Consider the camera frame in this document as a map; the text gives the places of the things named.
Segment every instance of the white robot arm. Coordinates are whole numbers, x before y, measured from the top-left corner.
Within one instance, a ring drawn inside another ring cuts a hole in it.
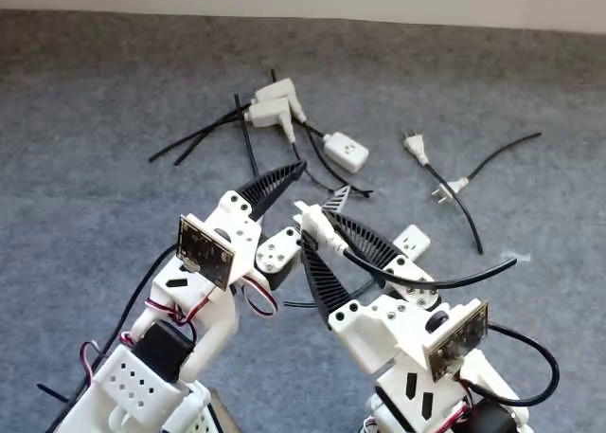
[[[486,302],[474,299],[450,307],[435,301],[439,297],[434,287],[440,284],[432,285],[431,277],[413,263],[410,256],[418,252],[407,255],[347,217],[321,216],[319,207],[298,206],[302,215],[295,218],[302,227],[302,259],[318,311],[360,368],[375,378],[376,393],[366,403],[370,416],[364,432],[532,432],[525,406],[488,398],[473,403],[470,383],[519,401],[477,349],[490,327]],[[367,240],[362,250],[359,236]],[[352,260],[348,252],[355,250],[366,262],[381,261],[377,255],[382,253],[384,265],[373,276],[385,275],[391,295],[383,294],[366,306],[351,298],[318,255],[316,250],[322,246]],[[397,280],[408,282],[408,287]],[[552,370],[546,396],[558,384],[557,364]]]

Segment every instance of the circuit board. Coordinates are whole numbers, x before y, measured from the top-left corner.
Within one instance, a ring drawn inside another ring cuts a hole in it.
[[[210,233],[181,216],[177,257],[190,272],[200,272],[225,290],[234,260],[234,252]]]
[[[488,330],[489,304],[478,305],[468,317],[428,352],[429,367],[434,382],[446,373],[453,373],[471,350],[484,339]]]

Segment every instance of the white plug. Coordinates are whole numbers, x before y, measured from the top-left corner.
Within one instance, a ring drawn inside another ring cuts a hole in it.
[[[470,179],[468,179],[467,177],[461,177],[458,180],[449,182],[448,186],[451,188],[452,191],[454,191],[454,194],[457,194],[462,189],[467,187],[469,185],[469,183],[470,183]],[[439,197],[439,199],[437,200],[438,204],[442,204],[444,201],[450,202],[453,200],[452,194],[446,189],[446,186],[444,186],[444,184],[439,184],[437,189],[434,190],[434,192],[432,192],[432,196]]]
[[[319,246],[328,246],[342,255],[349,245],[337,234],[322,208],[314,204],[307,206],[301,201],[294,203],[301,210],[301,230],[309,233]]]
[[[327,157],[351,173],[358,172],[368,159],[369,150],[347,135],[337,132],[322,140]]]
[[[303,123],[307,120],[303,107],[296,97],[296,91],[294,90],[294,84],[290,78],[282,81],[274,82],[273,84],[266,85],[262,89],[255,92],[255,96],[251,99],[251,103],[259,103],[270,99],[287,99],[291,107],[291,112],[296,119]]]
[[[294,143],[294,128],[291,108],[287,99],[269,99],[253,104],[244,114],[246,121],[256,127],[279,125],[291,144]]]
[[[429,164],[429,158],[425,154],[423,135],[417,135],[416,133],[412,133],[411,135],[404,134],[403,145],[404,149],[413,155],[421,166]]]

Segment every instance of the white electrical socket box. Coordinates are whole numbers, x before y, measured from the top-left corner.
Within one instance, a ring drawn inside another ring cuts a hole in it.
[[[342,133],[326,135],[322,140],[327,157],[351,173],[358,172],[368,158],[366,147]]]
[[[431,242],[427,234],[415,225],[410,225],[394,239],[394,245],[411,261],[418,258]]]

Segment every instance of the gray carpet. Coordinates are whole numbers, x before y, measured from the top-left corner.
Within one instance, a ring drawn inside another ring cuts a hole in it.
[[[79,344],[103,340],[133,287],[175,238],[178,216],[204,218],[250,175],[240,129],[225,127],[180,168],[147,156],[233,107],[268,81],[294,79],[320,129],[371,151],[355,183],[370,201],[346,213],[395,237],[411,223],[433,239],[419,263],[438,278],[474,272],[507,252],[528,262],[450,302],[490,301],[492,319],[538,337],[559,358],[561,385],[531,409],[536,432],[602,431],[606,413],[606,38],[547,32],[349,21],[0,12],[0,429],[37,432],[82,376]],[[470,171],[515,137],[463,198],[486,255],[454,206],[399,144],[423,131],[445,176]],[[263,171],[293,160],[276,130],[252,132]],[[311,170],[327,182],[301,137]],[[320,201],[309,180],[271,210]],[[348,286],[365,275],[337,264]],[[297,273],[276,293],[307,299]],[[315,311],[241,329],[203,375],[244,431],[353,432],[371,382]],[[499,336],[483,346],[520,394],[547,381],[535,352]]]

